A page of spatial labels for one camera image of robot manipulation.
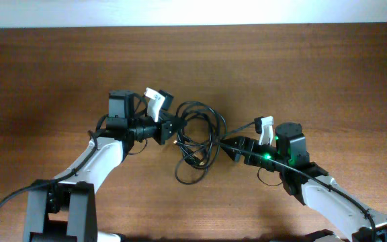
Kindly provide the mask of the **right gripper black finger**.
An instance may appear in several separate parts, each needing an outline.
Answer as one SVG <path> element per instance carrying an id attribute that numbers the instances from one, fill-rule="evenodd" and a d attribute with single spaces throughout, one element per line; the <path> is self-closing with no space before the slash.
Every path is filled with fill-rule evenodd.
<path id="1" fill-rule="evenodd" d="M 239 162 L 241 159 L 241 153 L 234 149 L 225 148 L 225 153 L 234 161 Z"/>
<path id="2" fill-rule="evenodd" d="M 244 136 L 236 136 L 232 138 L 222 139 L 220 141 L 220 146 L 225 151 L 239 151 L 243 150 L 245 146 L 245 137 Z"/>

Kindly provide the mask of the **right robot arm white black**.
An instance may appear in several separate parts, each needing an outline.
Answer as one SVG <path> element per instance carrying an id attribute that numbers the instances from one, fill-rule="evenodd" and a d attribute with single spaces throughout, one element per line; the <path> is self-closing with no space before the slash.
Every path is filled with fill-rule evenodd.
<path id="1" fill-rule="evenodd" d="M 274 146 L 246 136 L 226 138 L 219 145 L 233 161 L 278 172 L 289 195 L 325 217 L 349 241 L 387 241 L 387 214 L 358 200 L 310 160 L 300 124 L 282 123 L 274 135 Z"/>

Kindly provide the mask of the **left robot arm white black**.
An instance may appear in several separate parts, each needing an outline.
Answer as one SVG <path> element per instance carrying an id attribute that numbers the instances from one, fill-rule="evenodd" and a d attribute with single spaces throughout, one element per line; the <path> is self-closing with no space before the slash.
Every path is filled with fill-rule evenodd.
<path id="1" fill-rule="evenodd" d="M 97 228 L 95 195 L 135 142 L 163 145 L 187 123 L 168 113 L 173 96 L 147 88 L 143 95 L 111 91 L 109 109 L 85 151 L 52 180 L 37 180 L 28 194 L 24 241 L 123 241 Z"/>

